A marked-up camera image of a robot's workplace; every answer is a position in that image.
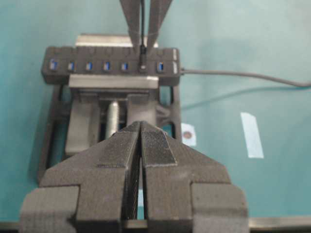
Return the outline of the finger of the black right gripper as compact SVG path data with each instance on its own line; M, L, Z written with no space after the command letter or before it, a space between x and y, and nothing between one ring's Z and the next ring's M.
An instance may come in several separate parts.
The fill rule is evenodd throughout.
M149 29L147 38L147 53L151 53L158 38L161 25L168 12L172 0L151 0Z
M120 0L121 7L128 25L128 34L135 53L139 53L140 46L140 1Z

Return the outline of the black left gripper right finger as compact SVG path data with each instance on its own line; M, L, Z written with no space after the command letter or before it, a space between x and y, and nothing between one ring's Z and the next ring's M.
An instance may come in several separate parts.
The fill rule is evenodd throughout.
M147 122L141 143L148 232L248 232L245 194L224 165Z

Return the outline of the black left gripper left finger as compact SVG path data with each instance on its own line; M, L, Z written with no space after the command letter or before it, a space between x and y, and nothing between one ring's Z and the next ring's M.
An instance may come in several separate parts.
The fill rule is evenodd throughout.
M26 195L21 233L120 233L138 208L140 122L47 169Z

